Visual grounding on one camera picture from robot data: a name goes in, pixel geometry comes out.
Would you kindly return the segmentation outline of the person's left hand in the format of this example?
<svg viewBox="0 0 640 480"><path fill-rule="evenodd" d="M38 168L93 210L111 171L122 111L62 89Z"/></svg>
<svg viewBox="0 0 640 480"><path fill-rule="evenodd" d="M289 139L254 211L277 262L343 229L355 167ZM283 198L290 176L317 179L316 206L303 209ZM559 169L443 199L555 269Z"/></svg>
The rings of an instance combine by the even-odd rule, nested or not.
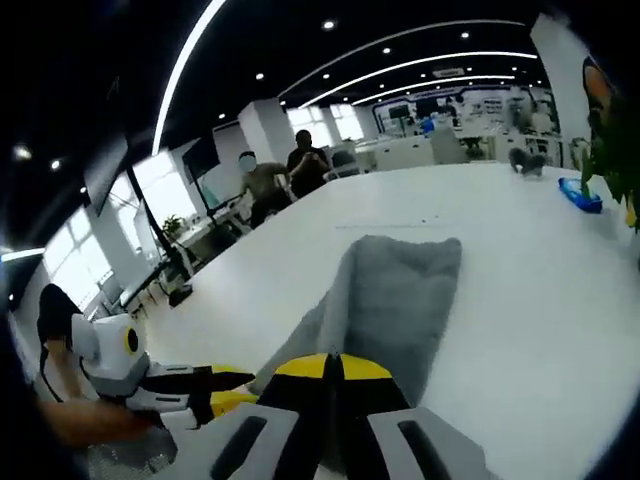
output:
<svg viewBox="0 0 640 480"><path fill-rule="evenodd" d="M149 418L101 400L38 400L37 405L58 439L73 448L135 440L154 425Z"/></svg>

